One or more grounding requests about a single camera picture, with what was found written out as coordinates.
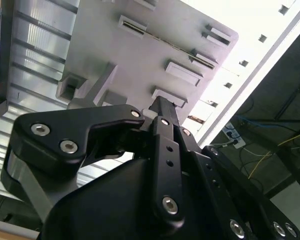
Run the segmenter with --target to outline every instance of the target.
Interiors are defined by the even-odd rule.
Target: yellow cable
[[[292,140],[294,140],[294,139],[296,139],[296,138],[299,138],[299,137],[300,137],[300,134],[297,135],[297,136],[291,137],[291,138],[289,138],[288,140],[285,140],[285,141],[279,143],[278,146],[281,146],[281,145],[283,145],[283,144],[286,144],[286,143],[288,143],[288,142],[290,142],[290,141],[292,141]],[[254,169],[253,169],[252,172],[250,173],[248,179],[250,179],[251,176],[254,174],[254,172],[255,172],[256,169],[258,168],[259,164],[260,164],[267,156],[271,156],[270,153],[271,153],[271,151],[268,151],[268,152],[267,152],[267,153],[266,153],[266,154],[258,161],[258,163],[255,165]]]

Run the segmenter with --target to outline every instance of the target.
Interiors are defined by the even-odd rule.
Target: wall
[[[300,185],[297,182],[294,182],[285,190],[274,196],[271,201],[300,230]]]

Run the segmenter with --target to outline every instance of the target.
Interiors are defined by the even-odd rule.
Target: power strip
[[[224,128],[222,128],[222,132],[225,134],[225,136],[229,139],[229,140],[237,140],[237,144],[233,144],[233,146],[236,149],[239,149],[243,146],[246,145],[246,142],[243,140],[242,137],[240,137],[239,133],[237,132],[237,130],[235,129],[235,127],[231,124],[231,122],[228,122]]]

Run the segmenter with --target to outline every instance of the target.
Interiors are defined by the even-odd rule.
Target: robotic arm
[[[130,105],[30,113],[14,123],[1,180],[34,206],[39,240],[300,240],[300,231],[213,146],[200,149],[158,97]],[[132,160],[77,187],[80,167]]]

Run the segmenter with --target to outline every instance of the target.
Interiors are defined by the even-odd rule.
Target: blue cable
[[[248,123],[251,123],[253,125],[256,125],[258,127],[262,127],[262,128],[280,128],[280,126],[277,126],[277,125],[271,125],[271,124],[267,124],[267,125],[262,125],[258,122],[255,122],[255,121],[250,121],[249,119],[245,118],[244,116],[240,116],[240,115],[234,115],[235,117],[237,117],[238,119],[242,119]]]

